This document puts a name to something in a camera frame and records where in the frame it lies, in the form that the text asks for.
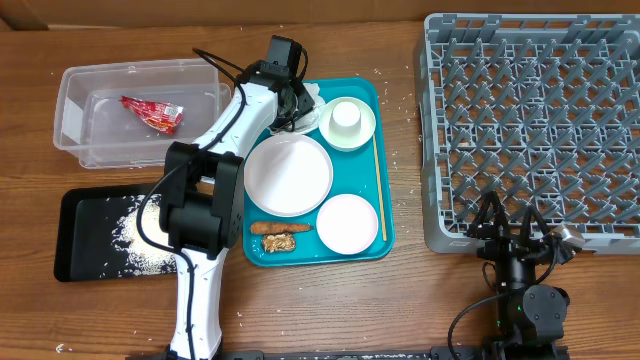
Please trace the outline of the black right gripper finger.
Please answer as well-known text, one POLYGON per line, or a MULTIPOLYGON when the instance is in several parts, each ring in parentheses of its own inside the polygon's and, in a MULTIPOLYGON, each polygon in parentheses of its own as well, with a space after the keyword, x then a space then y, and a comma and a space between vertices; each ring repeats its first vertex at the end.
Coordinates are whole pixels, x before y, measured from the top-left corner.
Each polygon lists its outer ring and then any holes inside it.
POLYGON ((495 190, 487 192, 479 211, 469 225, 470 235, 508 235, 509 221, 506 211, 495 190))
POLYGON ((546 241, 548 234, 550 233, 549 226, 545 222, 539 210, 534 205, 528 205, 524 216, 523 221, 520 226, 520 234, 518 237, 519 243, 530 243, 531 242, 531 220, 535 221, 535 224, 539 228, 542 236, 540 240, 542 242, 546 241))

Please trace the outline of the white napkin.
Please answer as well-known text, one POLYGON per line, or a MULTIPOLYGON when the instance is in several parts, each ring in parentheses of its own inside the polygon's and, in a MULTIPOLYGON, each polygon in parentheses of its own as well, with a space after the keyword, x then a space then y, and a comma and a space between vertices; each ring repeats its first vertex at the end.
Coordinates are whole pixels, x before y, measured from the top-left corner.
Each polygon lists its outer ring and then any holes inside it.
POLYGON ((320 87, 317 83, 304 83, 304 87, 314 101, 312 111, 298 119, 294 125, 287 124, 280 129, 270 129, 269 132, 272 136, 281 135, 287 132, 307 134, 318 128, 318 121, 326 102, 319 95, 320 87))

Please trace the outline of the white plastic cup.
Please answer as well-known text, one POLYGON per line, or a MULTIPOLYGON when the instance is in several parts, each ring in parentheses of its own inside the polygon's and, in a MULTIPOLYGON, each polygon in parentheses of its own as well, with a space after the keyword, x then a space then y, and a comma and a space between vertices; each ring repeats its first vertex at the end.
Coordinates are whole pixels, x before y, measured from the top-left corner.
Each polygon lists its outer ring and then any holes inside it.
POLYGON ((359 107, 350 101, 338 103, 332 111, 332 119, 338 127, 352 128, 361 118, 359 107))

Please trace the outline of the large pink plate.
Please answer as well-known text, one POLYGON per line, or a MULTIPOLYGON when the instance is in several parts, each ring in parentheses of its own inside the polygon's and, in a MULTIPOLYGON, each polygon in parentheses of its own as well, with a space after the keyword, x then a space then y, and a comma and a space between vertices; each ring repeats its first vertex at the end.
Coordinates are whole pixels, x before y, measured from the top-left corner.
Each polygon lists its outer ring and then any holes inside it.
POLYGON ((262 211, 296 217, 314 210, 333 184, 333 164, 316 140, 299 134, 272 136, 245 162, 244 187, 262 211))

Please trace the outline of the red snack wrapper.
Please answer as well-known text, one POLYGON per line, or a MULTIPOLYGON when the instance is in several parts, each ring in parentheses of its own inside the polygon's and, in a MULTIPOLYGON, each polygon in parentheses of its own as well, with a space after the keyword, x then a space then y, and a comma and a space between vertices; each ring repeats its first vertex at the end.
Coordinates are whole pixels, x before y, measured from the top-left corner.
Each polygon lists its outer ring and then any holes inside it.
POLYGON ((165 134, 173 134, 183 118, 184 108, 171 103, 122 96, 125 109, 136 114, 145 124, 165 134))

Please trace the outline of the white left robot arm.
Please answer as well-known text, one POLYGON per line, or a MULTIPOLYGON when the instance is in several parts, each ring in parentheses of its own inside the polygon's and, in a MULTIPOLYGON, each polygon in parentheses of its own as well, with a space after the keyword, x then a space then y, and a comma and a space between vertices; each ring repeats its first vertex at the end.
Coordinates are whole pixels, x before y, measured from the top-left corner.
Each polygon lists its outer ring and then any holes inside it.
POLYGON ((218 359, 219 303, 228 250, 242 234, 244 159, 267 128, 293 126, 314 105, 302 80, 308 55, 273 36, 265 59, 234 76, 234 94, 211 128, 166 152, 159 225, 177 267, 177 317, 166 359, 218 359))

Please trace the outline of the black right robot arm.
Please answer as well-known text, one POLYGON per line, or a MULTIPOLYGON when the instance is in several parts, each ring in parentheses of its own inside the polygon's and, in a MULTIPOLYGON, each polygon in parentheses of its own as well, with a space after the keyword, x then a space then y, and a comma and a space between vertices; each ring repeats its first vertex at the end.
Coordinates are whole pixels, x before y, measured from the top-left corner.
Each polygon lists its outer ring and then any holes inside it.
POLYGON ((570 305, 568 293, 544 281, 556 266, 571 261, 585 246, 581 233, 568 225, 550 228, 538 209, 525 208, 518 232, 513 230, 496 191, 486 193, 466 230, 483 245, 476 256, 495 272, 495 294, 463 314, 494 302, 498 336, 487 337, 475 359, 562 360, 569 351, 556 342, 564 337, 570 305))

